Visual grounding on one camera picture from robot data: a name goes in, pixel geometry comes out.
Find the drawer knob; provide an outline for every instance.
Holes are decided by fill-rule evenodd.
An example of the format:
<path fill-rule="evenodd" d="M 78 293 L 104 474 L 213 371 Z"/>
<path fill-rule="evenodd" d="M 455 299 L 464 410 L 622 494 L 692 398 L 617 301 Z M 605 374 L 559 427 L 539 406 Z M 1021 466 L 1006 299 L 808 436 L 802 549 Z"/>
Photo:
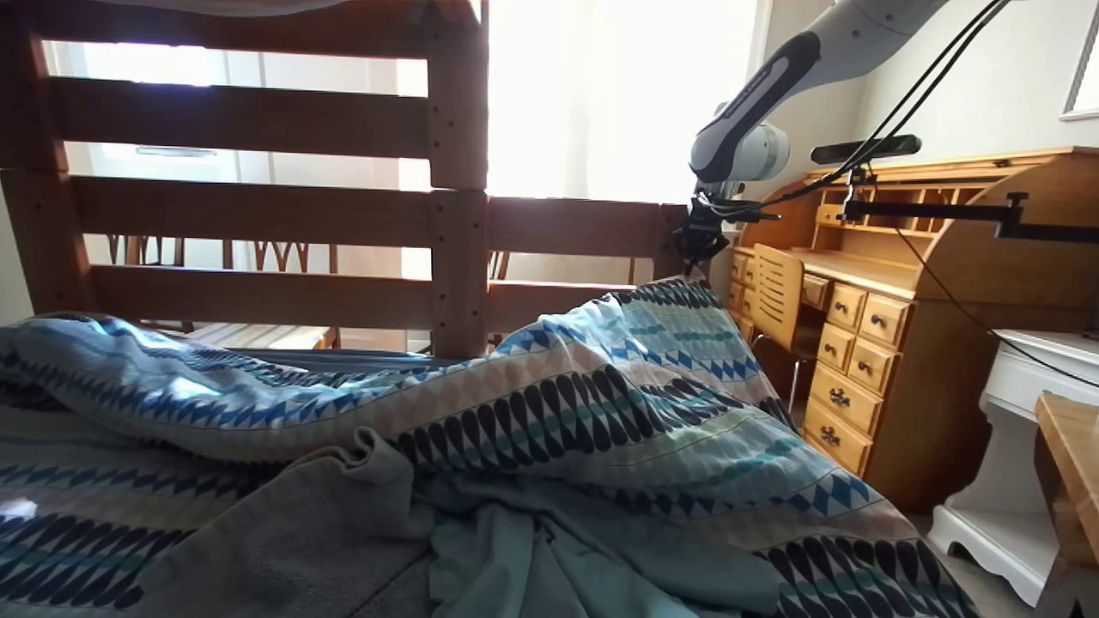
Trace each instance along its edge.
<path fill-rule="evenodd" d="M 830 387 L 826 398 L 830 398 L 830 406 L 838 406 L 838 410 L 848 410 L 848 406 L 850 406 L 850 398 L 848 398 L 846 387 Z"/>
<path fill-rule="evenodd" d="M 835 434 L 835 427 L 822 427 L 822 440 L 823 440 L 826 447 L 838 447 L 838 442 L 840 442 L 838 434 Z"/>

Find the wooden bed frame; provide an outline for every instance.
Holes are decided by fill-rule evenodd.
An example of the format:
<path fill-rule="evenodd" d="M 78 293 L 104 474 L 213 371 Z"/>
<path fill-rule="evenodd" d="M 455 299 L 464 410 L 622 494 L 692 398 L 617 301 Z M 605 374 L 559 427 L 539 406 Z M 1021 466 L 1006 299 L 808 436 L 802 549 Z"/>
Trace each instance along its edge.
<path fill-rule="evenodd" d="M 0 3 L 0 181 L 35 312 L 487 332 L 610 284 L 487 280 L 487 254 L 652 256 L 673 275 L 682 208 L 484 192 L 487 12 L 478 0 L 345 0 L 295 17 L 200 17 L 96 0 Z M 40 42 L 427 57 L 428 97 L 184 89 L 49 77 Z M 428 192 L 71 177 L 65 142 L 427 158 Z M 89 264 L 87 233 L 428 248 L 431 279 Z"/>

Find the roll-top desk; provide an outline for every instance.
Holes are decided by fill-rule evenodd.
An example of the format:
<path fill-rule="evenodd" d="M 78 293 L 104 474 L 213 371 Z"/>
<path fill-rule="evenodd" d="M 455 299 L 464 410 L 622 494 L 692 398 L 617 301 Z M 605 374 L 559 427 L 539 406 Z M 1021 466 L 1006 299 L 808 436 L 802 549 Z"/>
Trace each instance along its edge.
<path fill-rule="evenodd" d="M 965 208 L 1009 192 L 1025 192 L 1025 224 L 1099 226 L 1099 151 L 888 165 L 857 199 Z M 753 243 L 801 249 L 802 299 L 823 312 L 801 428 L 901 509 L 929 511 L 980 470 L 991 329 L 1092 327 L 1099 243 L 999 239 L 980 221 L 840 221 L 846 196 L 838 181 L 786 202 L 814 208 L 801 233 L 786 215 L 748 226 L 731 249 L 729 309 L 753 329 Z"/>

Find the blanket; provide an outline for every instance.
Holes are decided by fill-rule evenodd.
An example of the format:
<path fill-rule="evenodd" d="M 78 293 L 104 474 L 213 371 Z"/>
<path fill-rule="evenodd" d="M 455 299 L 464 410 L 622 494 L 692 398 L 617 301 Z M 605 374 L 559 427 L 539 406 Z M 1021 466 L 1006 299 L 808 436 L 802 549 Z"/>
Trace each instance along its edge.
<path fill-rule="evenodd" d="M 201 589 L 201 574 L 226 574 L 254 582 L 234 588 L 250 600 L 282 589 L 282 610 L 335 616 L 406 603 L 460 616 L 484 610 L 484 598 L 502 600 L 502 616 L 530 616 L 530 598 L 563 582 L 575 616 L 625 600 L 682 616 L 970 616 L 891 506 L 767 412 L 767 374 L 715 294 L 691 280 L 541 315 L 468 363 L 381 374 L 195 350 L 104 315 L 35 319 L 0 332 L 0 384 L 40 392 L 135 442 L 217 466 L 282 470 L 147 554 L 123 608 L 170 608 L 170 593 Z M 377 452 L 412 474 L 387 474 L 381 487 L 360 474 L 365 460 L 374 470 Z M 381 506 L 406 509 L 385 524 L 360 517 Z M 629 542 L 614 524 L 596 524 L 610 517 L 676 542 Z M 3 545 L 35 545 L 20 524 L 5 527 Z M 492 554 L 515 545 L 499 540 L 521 540 L 524 565 Z M 381 574 L 341 589 L 310 582 L 310 574 L 355 576 L 349 563 L 365 565 L 377 542 L 377 555 L 390 555 L 377 558 Z M 590 555 L 606 588 L 584 588 Z M 661 558 L 715 576 L 644 570 Z"/>

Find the bunk bed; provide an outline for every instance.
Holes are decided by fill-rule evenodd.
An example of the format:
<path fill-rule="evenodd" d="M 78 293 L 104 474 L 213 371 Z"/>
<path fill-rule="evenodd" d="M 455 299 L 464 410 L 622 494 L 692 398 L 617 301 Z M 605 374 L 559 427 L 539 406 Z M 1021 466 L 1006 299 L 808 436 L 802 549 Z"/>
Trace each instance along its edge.
<path fill-rule="evenodd" d="M 783 427 L 719 299 L 661 279 L 681 208 L 484 192 L 480 3 L 153 3 L 0 3 L 35 301 L 0 329 L 0 616 L 970 616 Z M 65 78 L 43 42 L 422 57 L 428 94 Z M 65 142 L 427 158 L 431 189 L 76 177 Z M 431 275 L 91 264 L 87 233 L 428 248 Z M 659 280 L 492 280 L 499 249 Z M 428 354 L 213 350 L 147 319 L 428 329 Z"/>

